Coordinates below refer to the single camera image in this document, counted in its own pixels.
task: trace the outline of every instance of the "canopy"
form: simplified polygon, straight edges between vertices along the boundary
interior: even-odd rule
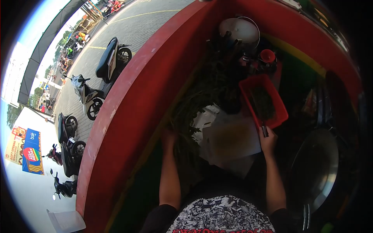
[[[18,103],[27,105],[32,83],[47,49],[49,48],[53,39],[56,37],[57,33],[61,30],[62,26],[84,3],[84,0],[71,0],[63,9],[61,9],[61,11],[53,19],[46,31],[41,36],[27,64],[25,74],[21,82],[21,88],[19,89]]]

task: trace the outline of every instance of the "hand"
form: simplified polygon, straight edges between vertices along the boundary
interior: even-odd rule
[[[264,137],[263,130],[259,129],[260,146],[265,157],[273,156],[278,136],[268,127],[268,137]]]
[[[161,141],[163,149],[173,148],[173,145],[175,144],[176,140],[178,138],[178,134],[174,131],[171,131],[169,129],[163,129],[161,134]]]

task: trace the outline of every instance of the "white wall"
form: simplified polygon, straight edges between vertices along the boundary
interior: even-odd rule
[[[45,122],[45,119],[28,108],[24,108],[18,117],[17,126],[30,128],[41,132],[41,155],[47,155],[53,143],[57,144],[57,151],[61,151],[56,135],[54,124]],[[50,158],[42,158],[45,175],[32,174],[22,171],[22,166],[14,164],[3,158],[6,175],[13,193],[14,201],[19,205],[20,212],[25,220],[37,233],[56,232],[48,217],[46,209],[51,212],[64,212],[75,210],[76,195],[66,198],[61,195],[61,200],[56,195],[56,200],[52,199],[55,192],[54,178],[49,173],[53,169],[53,175],[58,172],[60,183],[66,180],[74,180],[73,176],[67,178],[63,172],[63,167],[59,166]]]

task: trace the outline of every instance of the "paved road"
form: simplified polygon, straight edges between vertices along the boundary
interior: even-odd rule
[[[75,59],[68,76],[82,74],[91,78],[87,84],[99,88],[101,79],[95,75],[95,70],[107,44],[117,37],[121,44],[130,44],[129,48],[136,59],[136,52],[141,46],[173,15],[194,0],[135,0],[129,3],[119,13],[107,19],[108,25],[95,32],[94,37]],[[72,113],[78,120],[76,136],[87,142],[93,121],[83,113],[83,106],[78,101],[71,81],[64,85],[54,113]]]

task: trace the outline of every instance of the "red plastic basket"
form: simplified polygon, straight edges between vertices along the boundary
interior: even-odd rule
[[[273,106],[275,107],[275,115],[272,119],[265,120],[264,125],[269,126],[271,129],[280,126],[284,121],[289,118],[289,114],[286,111],[285,105],[283,104],[279,93],[272,84],[268,75],[253,75],[248,77],[245,80],[239,82],[239,88],[241,89],[242,96],[250,109],[251,114],[257,129],[261,127],[261,122],[258,121],[257,116],[254,113],[253,107],[250,104],[249,98],[251,97],[250,89],[255,88],[256,86],[263,86],[268,94],[272,98]]]

